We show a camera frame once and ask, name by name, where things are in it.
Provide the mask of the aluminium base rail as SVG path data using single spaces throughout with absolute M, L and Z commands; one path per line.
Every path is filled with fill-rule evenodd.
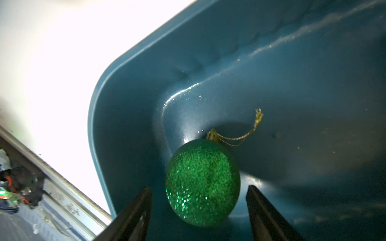
M 1 212 L 19 240 L 92 241 L 112 217 L 1 128 Z

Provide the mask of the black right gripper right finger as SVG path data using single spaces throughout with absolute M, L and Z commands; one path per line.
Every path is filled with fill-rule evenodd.
M 248 187 L 246 202 L 255 241 L 304 240 L 256 186 Z

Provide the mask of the teal plastic tray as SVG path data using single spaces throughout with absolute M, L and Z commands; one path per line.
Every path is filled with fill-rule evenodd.
M 166 166 L 211 129 L 241 194 L 215 228 L 186 224 Z M 91 155 L 112 217 L 145 187 L 149 241 L 251 241 L 256 186 L 310 241 L 386 238 L 385 1 L 197 1 L 112 62 L 88 114 Z

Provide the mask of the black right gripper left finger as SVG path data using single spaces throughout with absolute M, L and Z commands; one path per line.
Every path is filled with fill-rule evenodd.
M 96 241 L 146 240 L 152 208 L 150 188 L 144 188 L 134 200 L 104 229 Z

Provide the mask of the green glitter ball ornament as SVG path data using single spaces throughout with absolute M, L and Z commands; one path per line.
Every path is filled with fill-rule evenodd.
M 196 227 L 219 225 L 232 212 L 241 188 L 240 171 L 225 146 L 238 147 L 253 134 L 264 114 L 256 109 L 253 128 L 229 138 L 211 129 L 205 138 L 181 146 L 172 156 L 165 180 L 168 203 L 184 222 Z

